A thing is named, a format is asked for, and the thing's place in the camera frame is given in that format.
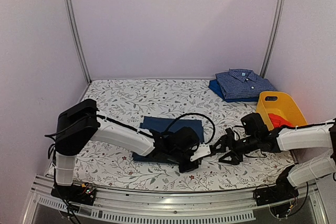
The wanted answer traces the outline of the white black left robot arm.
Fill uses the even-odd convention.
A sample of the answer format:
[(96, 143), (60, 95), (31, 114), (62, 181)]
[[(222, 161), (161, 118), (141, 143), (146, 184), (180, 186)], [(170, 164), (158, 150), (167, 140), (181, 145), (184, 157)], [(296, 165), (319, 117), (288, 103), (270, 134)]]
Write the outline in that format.
[(73, 185), (77, 155), (92, 141), (112, 144), (152, 162), (177, 164), (181, 173), (198, 168), (209, 146), (199, 141), (191, 127), (176, 132), (139, 129), (118, 122), (99, 112), (93, 99), (86, 99), (61, 112), (55, 137), (55, 181), (58, 192), (67, 200), (78, 195)]

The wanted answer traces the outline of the grey blue garment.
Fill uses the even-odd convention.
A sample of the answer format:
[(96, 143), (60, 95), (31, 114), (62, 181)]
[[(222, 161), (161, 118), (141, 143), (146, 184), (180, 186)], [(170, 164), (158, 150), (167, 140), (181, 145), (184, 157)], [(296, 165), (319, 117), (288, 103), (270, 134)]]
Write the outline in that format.
[[(157, 132), (163, 132), (172, 122), (173, 119), (145, 116), (143, 122), (140, 123), (140, 128), (147, 130), (154, 130)], [(204, 129), (201, 120), (180, 119), (176, 123), (174, 123), (169, 130), (175, 133), (176, 131), (180, 130), (183, 127), (192, 128), (196, 132), (200, 140), (200, 143), (204, 143)], [(132, 153), (132, 158), (134, 162), (143, 162), (143, 163), (156, 162), (156, 160), (151, 157), (140, 156), (137, 153)]]

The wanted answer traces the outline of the blue checkered button shirt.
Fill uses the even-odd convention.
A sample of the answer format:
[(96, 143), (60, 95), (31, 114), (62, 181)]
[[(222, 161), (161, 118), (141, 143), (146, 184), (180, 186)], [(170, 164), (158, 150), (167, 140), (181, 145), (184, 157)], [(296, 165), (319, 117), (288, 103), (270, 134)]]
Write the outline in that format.
[(277, 91), (268, 79), (249, 69), (229, 69), (215, 77), (224, 98), (229, 100), (258, 99), (262, 92)]

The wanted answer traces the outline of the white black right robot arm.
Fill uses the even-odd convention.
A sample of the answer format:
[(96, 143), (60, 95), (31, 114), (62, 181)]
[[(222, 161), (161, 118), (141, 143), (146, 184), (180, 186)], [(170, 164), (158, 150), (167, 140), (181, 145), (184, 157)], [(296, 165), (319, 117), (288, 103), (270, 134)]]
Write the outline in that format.
[(284, 200), (299, 185), (335, 173), (335, 120), (304, 126), (280, 126), (269, 130), (261, 115), (241, 119), (246, 137), (236, 140), (231, 128), (211, 146), (211, 154), (223, 153), (219, 162), (239, 165), (253, 151), (280, 153), (302, 148), (324, 147), (327, 151), (299, 165), (287, 167), (271, 190), (276, 201)]

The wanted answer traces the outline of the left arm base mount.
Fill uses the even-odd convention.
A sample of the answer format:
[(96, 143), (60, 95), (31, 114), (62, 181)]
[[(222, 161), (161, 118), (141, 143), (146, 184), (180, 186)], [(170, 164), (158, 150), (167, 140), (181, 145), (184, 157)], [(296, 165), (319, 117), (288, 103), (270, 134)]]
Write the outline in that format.
[(93, 206), (96, 199), (97, 188), (94, 184), (83, 183), (81, 185), (60, 186), (54, 184), (51, 191), (53, 197), (57, 197), (66, 203), (75, 202)]

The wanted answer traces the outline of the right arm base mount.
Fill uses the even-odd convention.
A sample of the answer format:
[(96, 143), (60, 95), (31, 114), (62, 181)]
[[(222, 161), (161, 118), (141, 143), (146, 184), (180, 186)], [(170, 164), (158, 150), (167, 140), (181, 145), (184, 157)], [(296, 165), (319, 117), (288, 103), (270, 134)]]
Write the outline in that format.
[(263, 184), (263, 187), (257, 187), (253, 192), (253, 199), (257, 206), (273, 204), (285, 200), (293, 199), (292, 203), (287, 203), (284, 206), (271, 207), (270, 212), (276, 218), (286, 218), (291, 214), (298, 200), (298, 190), (293, 187), (287, 180), (285, 175), (280, 175), (275, 185), (268, 186)]

